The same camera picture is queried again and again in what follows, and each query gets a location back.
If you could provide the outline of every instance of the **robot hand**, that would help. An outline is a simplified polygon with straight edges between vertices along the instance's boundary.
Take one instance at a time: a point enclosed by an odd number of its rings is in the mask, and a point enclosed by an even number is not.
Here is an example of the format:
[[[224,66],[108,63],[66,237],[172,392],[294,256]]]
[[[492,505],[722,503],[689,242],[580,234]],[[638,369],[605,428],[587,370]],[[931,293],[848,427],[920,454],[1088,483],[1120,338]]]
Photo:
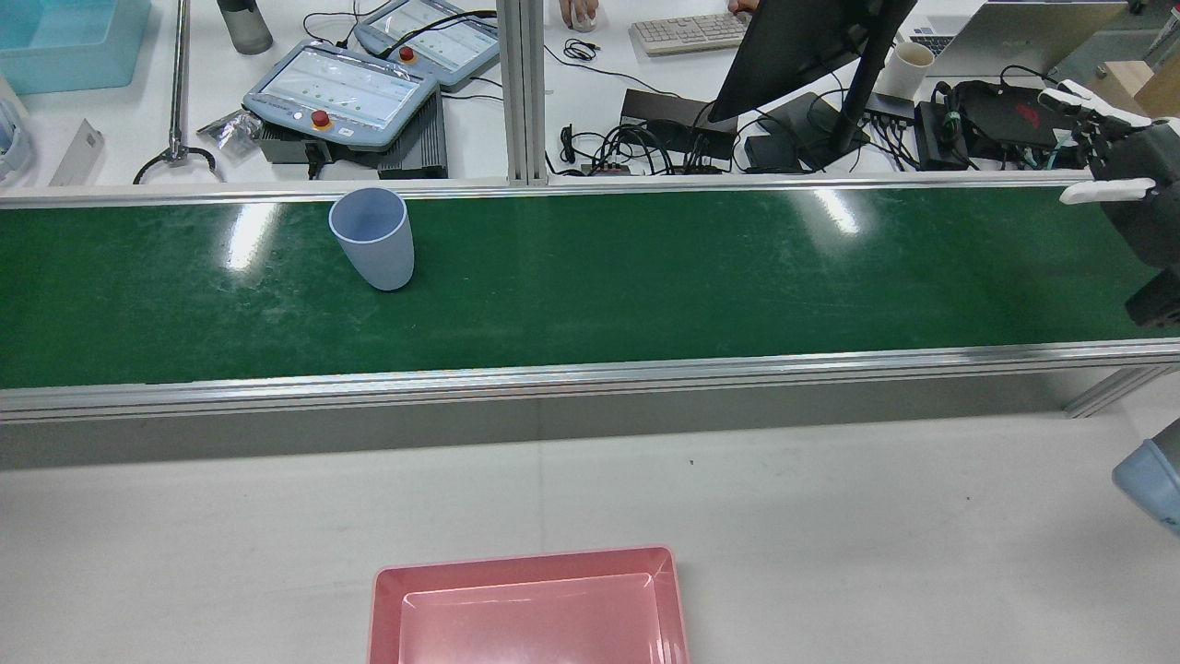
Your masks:
[[[1074,138],[1094,175],[1067,188],[1061,202],[1101,203],[1139,259],[1162,269],[1127,301],[1132,320],[1180,322],[1180,119],[1115,109],[1069,80],[1040,99],[1077,119]]]
[[[1073,80],[1062,81],[1056,90],[1049,88],[1041,92],[1038,99],[1054,111],[1077,118],[1077,133],[1082,134],[1083,144],[1090,147],[1094,146],[1095,142],[1108,144],[1121,140],[1154,124],[1152,118],[1112,106]],[[1156,180],[1150,177],[1080,182],[1062,192],[1061,202],[1073,205],[1103,200],[1141,200],[1156,184]]]

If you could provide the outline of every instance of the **cup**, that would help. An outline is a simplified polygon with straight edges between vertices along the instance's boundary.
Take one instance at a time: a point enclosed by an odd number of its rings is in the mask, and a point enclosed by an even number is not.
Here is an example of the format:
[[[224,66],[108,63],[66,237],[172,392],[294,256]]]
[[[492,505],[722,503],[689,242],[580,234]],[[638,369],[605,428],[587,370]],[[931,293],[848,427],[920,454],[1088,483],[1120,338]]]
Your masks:
[[[379,290],[396,290],[414,272],[406,202],[388,189],[358,189],[328,210],[328,228],[356,271]]]
[[[899,99],[913,100],[913,94],[935,64],[935,54],[922,44],[906,41],[893,48],[885,68],[877,77],[873,92]]]

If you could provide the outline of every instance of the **aluminum rail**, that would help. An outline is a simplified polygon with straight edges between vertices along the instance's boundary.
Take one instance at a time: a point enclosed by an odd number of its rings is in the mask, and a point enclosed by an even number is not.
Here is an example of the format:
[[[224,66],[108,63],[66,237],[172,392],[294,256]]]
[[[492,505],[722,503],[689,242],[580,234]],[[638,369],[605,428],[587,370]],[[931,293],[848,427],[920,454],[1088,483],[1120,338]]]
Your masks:
[[[0,390],[0,419],[158,418],[1173,366],[1180,366],[1180,338],[33,388]]]

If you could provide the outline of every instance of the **light blue cup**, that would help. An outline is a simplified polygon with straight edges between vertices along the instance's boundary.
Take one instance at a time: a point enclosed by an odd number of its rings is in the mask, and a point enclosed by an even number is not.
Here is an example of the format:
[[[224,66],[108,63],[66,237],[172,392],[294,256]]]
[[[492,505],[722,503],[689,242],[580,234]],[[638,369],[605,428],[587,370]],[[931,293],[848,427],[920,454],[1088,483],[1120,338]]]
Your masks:
[[[328,210],[328,228],[365,281],[395,290],[414,272],[406,202],[388,189],[358,189]]]

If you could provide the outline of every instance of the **light blue bin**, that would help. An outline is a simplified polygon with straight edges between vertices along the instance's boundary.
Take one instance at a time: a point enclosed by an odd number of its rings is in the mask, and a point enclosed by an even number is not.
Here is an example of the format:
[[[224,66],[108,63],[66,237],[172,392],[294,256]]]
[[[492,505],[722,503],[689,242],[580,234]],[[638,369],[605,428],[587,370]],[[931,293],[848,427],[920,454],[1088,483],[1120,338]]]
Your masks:
[[[131,83],[151,0],[0,0],[0,72],[18,94]]]

